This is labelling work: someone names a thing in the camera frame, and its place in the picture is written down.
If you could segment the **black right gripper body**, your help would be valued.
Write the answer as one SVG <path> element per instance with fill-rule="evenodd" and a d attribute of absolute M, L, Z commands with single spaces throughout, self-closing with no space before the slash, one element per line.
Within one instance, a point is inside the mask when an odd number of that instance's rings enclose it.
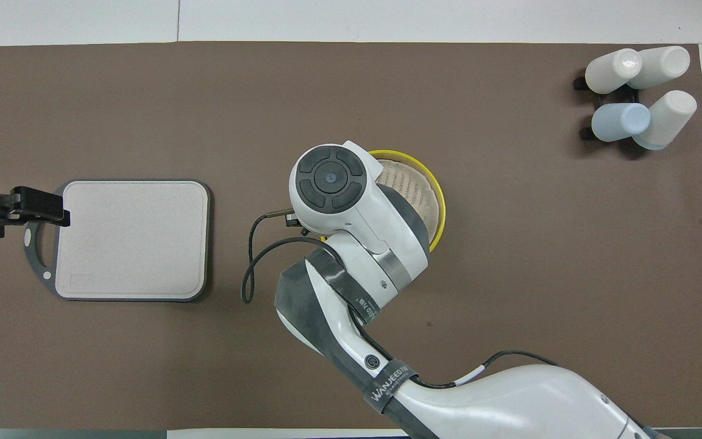
<path fill-rule="evenodd" d="M 285 225 L 287 227 L 296 227 L 300 229 L 301 236 L 306 237 L 310 231 L 304 227 L 303 223 L 300 222 L 299 218 L 296 216 L 295 211 L 287 210 L 285 212 Z"/>

